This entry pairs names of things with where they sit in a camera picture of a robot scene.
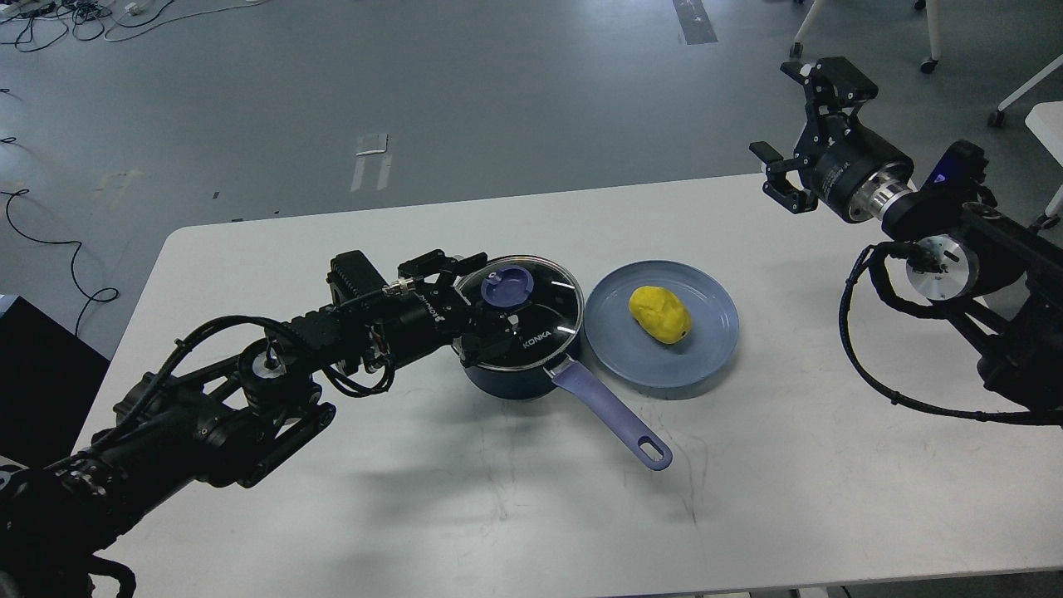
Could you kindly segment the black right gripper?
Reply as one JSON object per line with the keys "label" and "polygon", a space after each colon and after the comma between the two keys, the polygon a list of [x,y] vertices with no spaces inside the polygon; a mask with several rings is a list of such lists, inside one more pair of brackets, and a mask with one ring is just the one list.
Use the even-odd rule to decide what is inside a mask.
{"label": "black right gripper", "polygon": [[[889,201],[909,188],[914,160],[858,118],[878,97],[877,84],[843,56],[784,61],[781,72],[802,85],[807,125],[793,158],[766,141],[750,142],[764,167],[763,192],[790,213],[816,211],[823,201],[847,223],[884,216]],[[803,189],[789,173],[800,173]]]}

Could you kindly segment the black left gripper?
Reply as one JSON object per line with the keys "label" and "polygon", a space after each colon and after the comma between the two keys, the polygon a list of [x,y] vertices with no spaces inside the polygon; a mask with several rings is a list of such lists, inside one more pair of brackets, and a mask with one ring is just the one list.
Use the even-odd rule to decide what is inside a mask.
{"label": "black left gripper", "polygon": [[[396,270],[399,279],[409,279],[415,289],[425,291],[437,283],[452,287],[487,262],[485,252],[456,257],[435,249],[398,264]],[[391,296],[382,289],[370,292],[365,296],[365,317],[370,325],[365,368],[405,368],[451,344],[457,336],[454,321],[448,320],[444,307],[435,306],[417,292]],[[516,313],[478,313],[455,338],[459,362],[463,368],[493,363],[512,348],[520,328],[520,317]]]}

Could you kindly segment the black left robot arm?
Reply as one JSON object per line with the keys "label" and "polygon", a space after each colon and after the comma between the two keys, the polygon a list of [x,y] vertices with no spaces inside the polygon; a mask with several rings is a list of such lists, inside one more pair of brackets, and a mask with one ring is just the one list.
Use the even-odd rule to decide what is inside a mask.
{"label": "black left robot arm", "polygon": [[218,317],[179,338],[115,406],[113,428],[43,467],[2,469],[4,597],[90,597],[94,576],[135,593],[133,571],[99,556],[193,481],[251,488],[330,427],[316,372],[354,398],[390,390],[395,372],[468,341],[462,364],[507,351],[519,318],[467,298],[457,283],[485,253],[441,250],[386,281],[360,251],[336,255],[331,302],[291,321]]}

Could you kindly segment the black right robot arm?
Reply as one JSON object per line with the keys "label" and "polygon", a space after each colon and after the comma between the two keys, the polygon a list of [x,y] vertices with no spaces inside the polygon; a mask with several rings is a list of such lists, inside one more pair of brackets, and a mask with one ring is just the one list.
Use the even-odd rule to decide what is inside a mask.
{"label": "black right robot arm", "polygon": [[[1022,226],[1000,213],[986,186],[983,148],[954,141],[918,189],[914,161],[863,125],[859,110],[878,86],[845,57],[786,61],[802,85],[805,129],[786,158],[766,141],[749,150],[766,171],[762,189],[790,213],[826,205],[846,223],[877,220],[887,239],[861,251],[840,295],[840,344],[878,394],[926,414],[1009,425],[1061,424],[1061,250],[1039,232],[1054,216]],[[945,321],[978,352],[988,391],[1017,412],[946,409],[880,382],[855,354],[850,308],[867,276],[885,306]]]}

